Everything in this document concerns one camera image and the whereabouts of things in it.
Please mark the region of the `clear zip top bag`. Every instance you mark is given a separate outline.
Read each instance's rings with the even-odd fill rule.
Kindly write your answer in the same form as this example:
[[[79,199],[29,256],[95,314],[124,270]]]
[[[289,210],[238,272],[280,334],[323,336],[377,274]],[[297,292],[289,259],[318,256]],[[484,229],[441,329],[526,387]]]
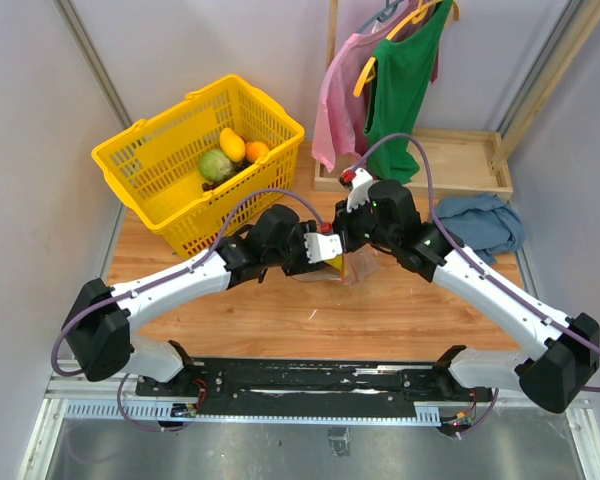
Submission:
[[[293,278],[303,282],[332,281],[344,285],[355,285],[361,283],[366,277],[379,269],[374,250],[363,248],[357,252],[342,255],[346,263],[346,278],[344,282],[338,278],[337,273],[325,262],[317,264],[317,270],[294,275]]]

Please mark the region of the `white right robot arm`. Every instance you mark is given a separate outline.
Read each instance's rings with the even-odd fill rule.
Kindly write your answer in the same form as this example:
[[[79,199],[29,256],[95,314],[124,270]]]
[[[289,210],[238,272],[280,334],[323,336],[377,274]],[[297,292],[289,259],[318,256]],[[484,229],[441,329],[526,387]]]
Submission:
[[[469,302],[520,348],[450,348],[432,377],[435,392],[454,400],[468,388],[515,390],[546,411],[564,412],[599,368],[598,322],[540,302],[459,237],[422,221],[411,192],[399,182],[376,181],[363,168],[345,171],[341,182],[349,195],[335,207],[333,228],[345,252],[369,245],[392,256],[402,268]]]

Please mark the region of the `yellow toy banana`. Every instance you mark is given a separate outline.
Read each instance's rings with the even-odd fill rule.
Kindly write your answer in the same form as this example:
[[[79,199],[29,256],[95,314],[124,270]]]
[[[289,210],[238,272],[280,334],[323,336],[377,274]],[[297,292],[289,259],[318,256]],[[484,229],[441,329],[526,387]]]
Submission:
[[[346,263],[343,255],[326,260],[325,263],[337,273],[338,278],[344,282],[346,278]]]

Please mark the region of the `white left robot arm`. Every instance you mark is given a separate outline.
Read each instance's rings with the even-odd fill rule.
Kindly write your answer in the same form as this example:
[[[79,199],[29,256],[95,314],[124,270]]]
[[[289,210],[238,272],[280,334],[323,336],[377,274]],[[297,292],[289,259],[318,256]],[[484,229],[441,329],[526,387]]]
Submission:
[[[173,341],[136,336],[141,326],[196,298],[262,281],[273,267],[288,276],[310,273],[342,252],[341,239],[330,226],[302,221],[290,208],[274,205],[255,223],[216,239],[211,248],[174,267],[116,286],[88,281],[61,338],[78,361],[79,373],[91,382],[135,373],[180,396],[194,383],[186,352]]]

